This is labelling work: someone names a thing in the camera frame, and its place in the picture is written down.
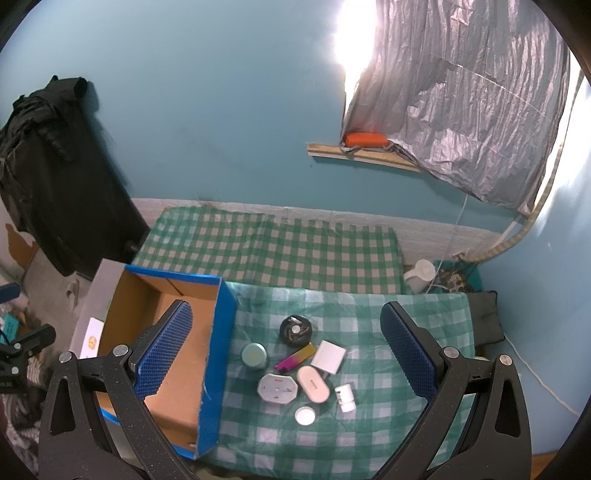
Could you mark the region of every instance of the green checkered mattress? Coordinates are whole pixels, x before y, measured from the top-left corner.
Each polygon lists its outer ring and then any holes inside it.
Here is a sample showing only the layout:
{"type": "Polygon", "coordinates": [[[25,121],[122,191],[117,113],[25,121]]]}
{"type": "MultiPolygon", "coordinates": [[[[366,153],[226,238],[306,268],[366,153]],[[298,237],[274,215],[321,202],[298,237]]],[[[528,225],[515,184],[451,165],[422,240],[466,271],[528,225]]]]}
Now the green checkered mattress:
{"type": "MultiPolygon", "coordinates": [[[[370,478],[379,469],[426,404],[414,396],[380,332],[388,301],[400,302],[441,345],[474,355],[466,296],[400,294],[402,257],[392,229],[180,207],[161,215],[134,264],[221,275],[238,299],[220,442],[206,456],[233,470],[345,480],[370,478]],[[327,382],[352,384],[354,413],[343,414],[333,394],[319,418],[302,427],[294,412],[307,403],[303,392],[286,406],[258,397],[258,380],[293,351],[277,338],[279,324],[293,313],[312,321],[315,345],[325,339],[347,349],[327,382]],[[249,342],[266,347],[267,371],[243,366],[240,352],[249,342]]],[[[451,454],[470,402],[462,403],[434,464],[451,454]]]]}

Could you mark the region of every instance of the wooden strip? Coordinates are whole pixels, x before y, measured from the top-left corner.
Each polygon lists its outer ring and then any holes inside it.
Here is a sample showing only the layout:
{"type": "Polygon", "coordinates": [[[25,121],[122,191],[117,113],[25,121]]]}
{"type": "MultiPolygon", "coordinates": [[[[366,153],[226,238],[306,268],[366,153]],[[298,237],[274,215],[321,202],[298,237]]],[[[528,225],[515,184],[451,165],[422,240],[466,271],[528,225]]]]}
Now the wooden strip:
{"type": "Polygon", "coordinates": [[[377,165],[386,165],[387,167],[401,168],[403,170],[421,172],[421,168],[414,163],[402,158],[394,152],[372,152],[358,150],[357,152],[345,155],[341,149],[335,145],[322,145],[318,143],[309,143],[307,146],[308,155],[311,157],[338,158],[340,160],[356,160],[365,163],[377,165]]]}
{"type": "Polygon", "coordinates": [[[554,458],[555,453],[546,453],[545,455],[534,455],[531,458],[531,480],[534,480],[542,470],[550,463],[554,458]]]}

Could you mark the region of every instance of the hanging black coat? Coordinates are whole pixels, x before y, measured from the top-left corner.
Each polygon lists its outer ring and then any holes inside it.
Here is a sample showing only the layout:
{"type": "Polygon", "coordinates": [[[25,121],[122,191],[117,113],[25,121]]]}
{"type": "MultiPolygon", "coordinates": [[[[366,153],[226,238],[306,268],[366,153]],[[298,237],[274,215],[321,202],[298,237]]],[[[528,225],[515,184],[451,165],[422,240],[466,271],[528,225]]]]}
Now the hanging black coat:
{"type": "Polygon", "coordinates": [[[13,104],[0,131],[0,196],[62,275],[130,262],[148,230],[80,107],[84,78],[53,77],[13,104]]]}

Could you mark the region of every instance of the white cylindrical container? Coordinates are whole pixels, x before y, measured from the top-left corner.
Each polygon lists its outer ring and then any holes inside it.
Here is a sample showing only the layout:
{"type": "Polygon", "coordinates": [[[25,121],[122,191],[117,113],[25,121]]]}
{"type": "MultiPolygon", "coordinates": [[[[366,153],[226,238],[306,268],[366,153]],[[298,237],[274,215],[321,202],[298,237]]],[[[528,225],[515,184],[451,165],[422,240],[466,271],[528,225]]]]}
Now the white cylindrical container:
{"type": "Polygon", "coordinates": [[[316,412],[312,407],[302,407],[295,411],[295,421],[304,427],[312,425],[316,419],[316,412]]]}
{"type": "Polygon", "coordinates": [[[357,408],[357,406],[355,405],[353,390],[351,390],[351,385],[349,385],[348,383],[340,385],[335,388],[335,393],[336,399],[339,401],[340,409],[343,411],[343,413],[353,411],[357,408]]]}
{"type": "Polygon", "coordinates": [[[413,291],[413,293],[421,293],[423,289],[429,285],[435,278],[435,267],[429,260],[422,258],[415,263],[412,270],[404,274],[404,281],[413,291]]]}

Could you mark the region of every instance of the white wall trim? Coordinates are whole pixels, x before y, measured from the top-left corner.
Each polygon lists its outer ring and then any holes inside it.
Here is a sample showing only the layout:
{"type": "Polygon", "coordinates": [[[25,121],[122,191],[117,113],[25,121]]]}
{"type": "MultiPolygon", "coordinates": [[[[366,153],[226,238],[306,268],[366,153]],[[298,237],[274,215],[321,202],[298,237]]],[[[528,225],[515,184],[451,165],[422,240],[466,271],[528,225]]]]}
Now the white wall trim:
{"type": "MultiPolygon", "coordinates": [[[[154,226],[165,208],[200,205],[209,205],[231,212],[267,213],[287,218],[390,227],[396,231],[404,263],[407,265],[414,264],[420,258],[428,260],[440,259],[454,232],[454,226],[449,223],[365,213],[251,205],[247,203],[202,202],[199,200],[133,199],[133,202],[150,227],[154,226]]],[[[452,255],[467,252],[468,250],[474,253],[486,251],[494,245],[500,236],[499,233],[490,230],[458,225],[456,236],[447,257],[451,258],[452,255]]]]}

